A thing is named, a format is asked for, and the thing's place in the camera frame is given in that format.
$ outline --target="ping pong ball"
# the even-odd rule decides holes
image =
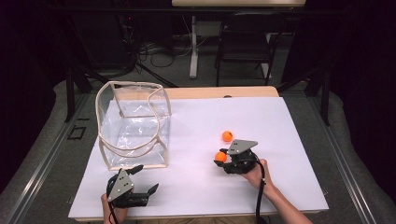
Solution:
[[[233,140],[233,134],[230,131],[225,131],[222,134],[222,139],[224,142],[231,142]]]
[[[227,161],[227,155],[224,152],[220,151],[220,152],[216,153],[215,161],[225,162],[225,161]]]

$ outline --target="white tabletop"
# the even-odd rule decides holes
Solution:
[[[305,0],[172,0],[174,7],[303,7]]]
[[[171,100],[171,108],[169,165],[131,176],[134,192],[160,186],[146,207],[129,209],[129,218],[254,214],[258,191],[213,162],[220,148],[228,148],[221,140],[225,130],[259,142],[253,152],[268,160],[273,181],[299,210],[329,209],[283,98]],[[103,219],[100,195],[115,173],[107,170],[96,142],[69,217]],[[261,211],[276,210],[263,198]]]

